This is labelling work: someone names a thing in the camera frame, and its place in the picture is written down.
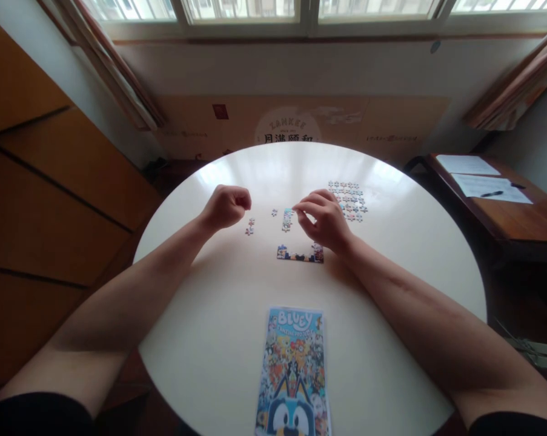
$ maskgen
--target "black pen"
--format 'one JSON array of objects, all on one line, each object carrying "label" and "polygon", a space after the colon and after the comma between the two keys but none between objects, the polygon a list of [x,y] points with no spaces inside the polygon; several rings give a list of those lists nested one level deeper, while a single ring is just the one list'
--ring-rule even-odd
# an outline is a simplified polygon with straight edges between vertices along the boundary
[{"label": "black pen", "polygon": [[485,197],[492,197],[492,196],[501,195],[501,194],[503,194],[503,191],[495,191],[494,193],[483,194],[480,197],[485,198]]}]

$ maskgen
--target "cabinet door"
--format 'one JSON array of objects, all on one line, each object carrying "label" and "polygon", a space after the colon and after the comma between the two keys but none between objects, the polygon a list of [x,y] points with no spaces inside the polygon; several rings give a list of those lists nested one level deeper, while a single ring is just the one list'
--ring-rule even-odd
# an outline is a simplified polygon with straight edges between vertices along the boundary
[{"label": "cabinet door", "polygon": [[0,130],[71,100],[0,26]]},{"label": "cabinet door", "polygon": [[0,273],[0,386],[49,340],[82,290]]},{"label": "cabinet door", "polygon": [[0,135],[0,146],[131,230],[160,204],[154,188],[77,108]]},{"label": "cabinet door", "polygon": [[129,236],[0,153],[0,268],[88,286]]}]

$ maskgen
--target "fist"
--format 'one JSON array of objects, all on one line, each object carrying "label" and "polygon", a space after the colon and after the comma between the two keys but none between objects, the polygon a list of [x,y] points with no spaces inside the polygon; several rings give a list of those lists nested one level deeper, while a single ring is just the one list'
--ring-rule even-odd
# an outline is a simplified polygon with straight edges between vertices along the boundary
[{"label": "fist", "polygon": [[201,222],[213,232],[230,227],[251,209],[251,196],[245,188],[219,185],[199,215]]},{"label": "fist", "polygon": [[[293,210],[296,211],[299,225],[305,233],[335,253],[340,253],[346,248],[354,237],[340,204],[328,190],[313,191],[293,206]],[[312,215],[316,223],[310,221],[305,212]]]}]

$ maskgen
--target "paper sheet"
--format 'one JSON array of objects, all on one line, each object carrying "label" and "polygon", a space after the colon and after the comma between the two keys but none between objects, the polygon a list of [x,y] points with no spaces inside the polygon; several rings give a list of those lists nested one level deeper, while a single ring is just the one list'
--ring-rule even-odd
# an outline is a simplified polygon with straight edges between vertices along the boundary
[{"label": "paper sheet", "polygon": [[499,171],[479,156],[449,156],[440,154],[437,156],[437,160],[448,173],[499,176]]},{"label": "paper sheet", "polygon": [[488,200],[500,200],[513,203],[532,202],[518,188],[511,186],[508,179],[498,177],[468,176],[466,174],[452,174],[453,178],[463,191],[466,197],[479,197],[496,191],[503,191],[503,194],[484,197]]}]

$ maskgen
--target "person's right hand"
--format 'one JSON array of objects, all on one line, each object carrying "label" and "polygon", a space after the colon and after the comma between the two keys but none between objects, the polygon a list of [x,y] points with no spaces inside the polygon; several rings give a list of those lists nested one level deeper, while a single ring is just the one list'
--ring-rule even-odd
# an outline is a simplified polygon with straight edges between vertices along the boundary
[{"label": "person's right hand", "polygon": [[[313,191],[292,209],[296,211],[299,225],[306,235],[335,253],[345,249],[354,237],[340,204],[328,190]],[[316,223],[310,221],[304,212],[312,215]]]}]

